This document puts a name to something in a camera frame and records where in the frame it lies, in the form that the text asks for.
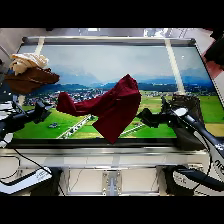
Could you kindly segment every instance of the sky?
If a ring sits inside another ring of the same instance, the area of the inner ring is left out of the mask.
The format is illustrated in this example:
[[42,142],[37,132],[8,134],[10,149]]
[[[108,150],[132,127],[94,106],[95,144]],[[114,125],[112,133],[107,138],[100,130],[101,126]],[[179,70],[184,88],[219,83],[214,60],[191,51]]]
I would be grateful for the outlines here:
[[[22,48],[20,53],[34,51],[30,46]],[[173,51],[180,71],[204,71],[194,47],[173,47]],[[76,76],[90,73],[101,82],[126,74],[173,75],[165,46],[44,45],[41,54],[49,58],[52,71],[65,69],[67,74]]]

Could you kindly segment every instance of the black mesh object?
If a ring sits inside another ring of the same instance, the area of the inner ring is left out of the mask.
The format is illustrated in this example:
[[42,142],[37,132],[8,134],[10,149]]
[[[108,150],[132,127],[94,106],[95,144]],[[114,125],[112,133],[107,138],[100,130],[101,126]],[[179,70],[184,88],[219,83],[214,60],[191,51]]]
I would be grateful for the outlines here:
[[[198,119],[204,124],[200,100],[195,96],[185,96],[185,95],[174,95],[172,100],[169,102],[172,109],[186,107],[194,118]],[[185,128],[172,127],[174,130],[177,140],[178,147],[184,151],[195,151],[205,149],[205,146],[191,133],[189,133]]]

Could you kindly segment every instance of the white tape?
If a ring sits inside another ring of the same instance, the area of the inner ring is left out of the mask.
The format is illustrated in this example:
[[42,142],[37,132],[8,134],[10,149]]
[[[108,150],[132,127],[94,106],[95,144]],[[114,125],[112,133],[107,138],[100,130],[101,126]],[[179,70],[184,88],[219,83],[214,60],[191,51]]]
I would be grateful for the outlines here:
[[43,48],[43,45],[44,45],[44,39],[45,37],[40,37],[39,38],[39,41],[38,41],[38,44],[37,44],[37,47],[36,47],[36,50],[35,50],[35,54],[37,55],[40,55],[40,52]]
[[174,74],[174,77],[176,79],[178,92],[181,95],[185,95],[186,93],[185,93],[185,90],[184,90],[184,85],[183,85],[183,82],[182,82],[182,79],[181,79],[181,76],[180,76],[180,72],[179,72],[179,69],[178,69],[178,66],[177,66],[177,62],[176,62],[176,59],[175,59],[173,49],[172,49],[171,44],[170,44],[170,40],[165,39],[165,44],[166,44],[166,49],[167,49],[167,52],[168,52],[168,55],[169,55],[170,64],[171,64],[171,67],[172,67],[172,70],[173,70],[173,74]]

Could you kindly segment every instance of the green field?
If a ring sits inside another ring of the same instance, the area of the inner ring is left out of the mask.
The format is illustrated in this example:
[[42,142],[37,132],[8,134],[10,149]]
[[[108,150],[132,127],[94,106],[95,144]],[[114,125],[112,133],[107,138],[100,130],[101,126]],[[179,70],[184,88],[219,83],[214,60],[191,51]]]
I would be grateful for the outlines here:
[[[158,113],[161,110],[161,97],[147,97],[147,91],[141,91],[142,101],[138,109],[138,113],[144,108],[149,108],[153,113]],[[224,113],[218,96],[200,96],[201,109],[206,123],[206,127],[211,133],[217,136],[224,136]],[[26,127],[14,134],[15,138],[57,138],[65,132],[69,127],[79,122],[83,117],[73,117],[52,109],[52,114],[43,123],[34,124],[28,123]],[[98,118],[88,121],[82,128],[70,136],[70,138],[96,138],[102,137],[100,133],[92,126]],[[57,122],[59,127],[48,128],[50,124]],[[134,118],[124,131],[136,127],[140,123],[140,119]],[[162,124],[159,128],[143,127],[140,130],[131,132],[123,138],[170,138],[175,137],[175,133],[167,125]]]
[[[23,106],[24,110],[33,109],[31,106]],[[83,117],[74,117],[68,114],[60,113],[56,109],[51,109],[51,114],[44,122],[34,124],[30,122],[25,128],[14,133],[14,138],[57,138],[69,127],[83,119]],[[58,127],[49,128],[53,122],[58,123]]]

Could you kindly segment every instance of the black cable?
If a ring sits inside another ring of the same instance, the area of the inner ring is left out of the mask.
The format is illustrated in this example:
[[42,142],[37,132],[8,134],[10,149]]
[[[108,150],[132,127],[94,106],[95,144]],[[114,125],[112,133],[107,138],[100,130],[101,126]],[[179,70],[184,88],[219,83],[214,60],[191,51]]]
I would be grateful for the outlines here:
[[[208,151],[209,151],[208,154],[209,154],[209,158],[210,158],[210,162],[209,162],[209,167],[208,167],[207,174],[206,174],[205,177],[202,179],[202,181],[204,181],[204,180],[208,177],[208,175],[209,175],[209,173],[210,173],[211,166],[212,166],[212,157],[211,157],[211,155],[210,155],[210,147],[209,147],[207,141],[205,140],[205,138],[204,138],[203,136],[202,136],[202,138],[203,138],[205,144],[207,145],[207,148],[208,148]],[[201,183],[197,184],[192,190],[195,191],[196,188],[198,188],[200,185],[201,185]]]
[[[45,169],[43,166],[41,166],[39,163],[37,163],[37,162],[33,161],[32,159],[29,159],[28,157],[24,156],[23,154],[21,154],[21,153],[20,153],[19,151],[17,151],[16,149],[13,149],[13,150],[15,150],[16,153],[17,153],[18,155],[20,155],[21,157],[23,157],[24,159],[27,159],[27,160],[29,160],[30,162],[32,162],[32,163],[36,164],[37,166],[39,166],[41,169],[43,169],[43,170],[44,170],[45,172],[47,172],[48,174],[50,174],[50,175],[52,175],[52,176],[54,175],[53,173],[51,173],[50,171],[48,171],[47,169]],[[63,196],[65,196],[65,194],[64,194],[64,192],[63,192],[63,190],[62,190],[62,188],[61,188],[61,185],[58,184],[58,186],[59,186],[59,188],[60,188],[60,190],[61,190]]]
[[[0,158],[16,158],[19,161],[18,168],[20,167],[21,162],[20,162],[20,159],[17,156],[0,156]],[[16,171],[12,175],[7,176],[7,177],[0,177],[0,180],[5,180],[5,179],[8,179],[10,177],[13,177],[17,173],[18,168],[16,169]]]

